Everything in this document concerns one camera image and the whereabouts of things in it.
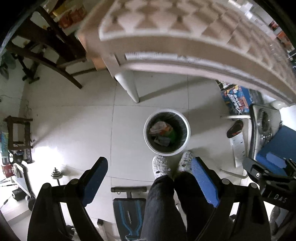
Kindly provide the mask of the small dumbbell left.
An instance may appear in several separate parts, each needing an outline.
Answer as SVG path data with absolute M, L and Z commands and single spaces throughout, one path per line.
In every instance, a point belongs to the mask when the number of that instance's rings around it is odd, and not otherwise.
M 56 167 L 54 168 L 51 177 L 57 181 L 58 185 L 60 186 L 60 179 L 63 177 L 62 172 L 60 172 Z

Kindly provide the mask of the grey slipper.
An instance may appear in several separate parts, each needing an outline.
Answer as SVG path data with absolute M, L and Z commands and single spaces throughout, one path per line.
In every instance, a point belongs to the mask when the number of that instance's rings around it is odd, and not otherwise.
M 170 176 L 171 169 L 168 166 L 168 158 L 159 155 L 154 156 L 152 159 L 152 171 L 156 179 L 163 176 Z
M 186 151 L 182 154 L 181 159 L 179 161 L 177 171 L 181 172 L 192 172 L 192 160 L 194 159 L 194 155 L 191 151 Z

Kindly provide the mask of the left grey slipper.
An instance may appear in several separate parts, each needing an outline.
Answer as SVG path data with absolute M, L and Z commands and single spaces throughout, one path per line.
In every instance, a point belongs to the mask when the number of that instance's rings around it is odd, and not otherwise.
M 163 176 L 170 176 L 171 169 L 168 166 L 168 158 L 159 155 L 154 156 L 152 159 L 152 171 L 156 179 Z

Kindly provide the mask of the orange snack bag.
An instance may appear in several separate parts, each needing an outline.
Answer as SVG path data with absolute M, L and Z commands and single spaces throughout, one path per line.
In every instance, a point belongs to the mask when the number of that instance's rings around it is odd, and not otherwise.
M 165 136 L 166 132 L 171 131 L 172 129 L 173 128 L 168 123 L 158 121 L 149 129 L 149 134 Z

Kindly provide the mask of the left dark trouser leg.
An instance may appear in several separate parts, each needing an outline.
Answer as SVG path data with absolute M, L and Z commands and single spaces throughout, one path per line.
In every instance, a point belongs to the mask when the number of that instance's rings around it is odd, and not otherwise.
M 144 212 L 140 240 L 182 240 L 186 228 L 174 201 L 174 182 L 168 175 L 156 178 Z

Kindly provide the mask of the blue plastic bag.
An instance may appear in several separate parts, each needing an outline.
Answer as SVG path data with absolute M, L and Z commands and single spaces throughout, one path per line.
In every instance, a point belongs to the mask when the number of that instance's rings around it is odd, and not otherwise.
M 171 139 L 165 136 L 156 136 L 154 142 L 160 146 L 167 147 L 170 144 Z

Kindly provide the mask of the right grey slipper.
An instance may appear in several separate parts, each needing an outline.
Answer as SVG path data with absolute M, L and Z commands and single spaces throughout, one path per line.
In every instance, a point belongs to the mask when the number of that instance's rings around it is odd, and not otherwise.
M 194 155 L 191 151 L 186 151 L 182 154 L 181 159 L 179 161 L 177 171 L 181 172 L 192 172 L 192 160 L 194 159 Z

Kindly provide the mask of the small dark wooden stool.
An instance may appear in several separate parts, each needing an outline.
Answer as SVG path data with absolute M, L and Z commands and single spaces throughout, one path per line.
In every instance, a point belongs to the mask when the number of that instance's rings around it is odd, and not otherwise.
M 8 116 L 4 119 L 8 129 L 8 150 L 18 151 L 32 149 L 31 122 L 32 118 Z

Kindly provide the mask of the brown cardboard box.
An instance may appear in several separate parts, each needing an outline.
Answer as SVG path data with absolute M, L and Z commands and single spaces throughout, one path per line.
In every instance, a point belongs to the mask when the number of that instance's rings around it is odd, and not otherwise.
M 81 22 L 87 15 L 83 1 L 57 1 L 50 11 L 50 16 L 62 29 Z

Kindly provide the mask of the green wrapper trash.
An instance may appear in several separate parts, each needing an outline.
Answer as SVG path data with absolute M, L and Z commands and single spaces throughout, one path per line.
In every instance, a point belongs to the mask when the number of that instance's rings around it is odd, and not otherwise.
M 174 142 L 175 138 L 176 138 L 176 133 L 175 131 L 172 129 L 171 131 L 166 132 L 165 137 L 170 139 L 170 142 Z

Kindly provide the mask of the dark wooden chair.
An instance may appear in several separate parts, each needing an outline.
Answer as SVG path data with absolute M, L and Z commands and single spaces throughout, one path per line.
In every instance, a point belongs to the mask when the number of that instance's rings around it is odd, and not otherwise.
M 66 68 L 86 61 L 86 52 L 73 34 L 63 32 L 39 1 L 19 6 L 13 1 L 1 6 L 1 54 L 4 51 L 42 64 L 82 88 L 74 77 L 83 72 L 70 74 Z

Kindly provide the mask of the white table with checkered cloth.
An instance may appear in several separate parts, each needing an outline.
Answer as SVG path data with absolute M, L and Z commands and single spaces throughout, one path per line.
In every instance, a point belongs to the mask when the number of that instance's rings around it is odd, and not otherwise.
M 129 71 L 201 76 L 295 104 L 295 72 L 271 29 L 228 1 L 101 1 L 77 37 L 133 101 Z

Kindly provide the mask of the blue black workout bench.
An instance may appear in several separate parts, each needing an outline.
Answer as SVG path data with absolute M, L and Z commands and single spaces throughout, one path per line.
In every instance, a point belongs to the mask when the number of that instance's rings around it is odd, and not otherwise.
M 112 187 L 112 193 L 126 193 L 126 198 L 115 198 L 113 210 L 121 240 L 138 240 L 144 222 L 145 198 L 133 198 L 133 193 L 147 192 L 147 187 Z

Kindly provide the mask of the blue printed cardboard box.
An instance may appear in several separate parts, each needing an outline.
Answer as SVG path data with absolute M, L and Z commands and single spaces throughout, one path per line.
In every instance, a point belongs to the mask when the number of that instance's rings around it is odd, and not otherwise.
M 230 85 L 221 91 L 230 115 L 248 115 L 252 104 L 263 104 L 259 91 L 248 89 L 240 85 Z

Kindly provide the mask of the black orange sandal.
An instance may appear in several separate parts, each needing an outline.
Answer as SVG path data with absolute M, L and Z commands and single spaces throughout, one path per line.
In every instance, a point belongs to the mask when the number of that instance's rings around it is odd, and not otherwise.
M 243 121 L 242 120 L 237 120 L 229 130 L 227 130 L 227 138 L 233 138 L 236 135 L 240 134 L 243 130 Z

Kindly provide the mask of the blue office chair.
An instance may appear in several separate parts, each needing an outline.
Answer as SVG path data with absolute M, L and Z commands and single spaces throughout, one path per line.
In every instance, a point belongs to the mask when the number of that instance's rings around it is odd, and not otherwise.
M 295 162 L 295 131 L 282 124 L 280 111 L 266 105 L 251 104 L 251 141 L 248 157 L 269 172 L 289 176 L 285 160 Z

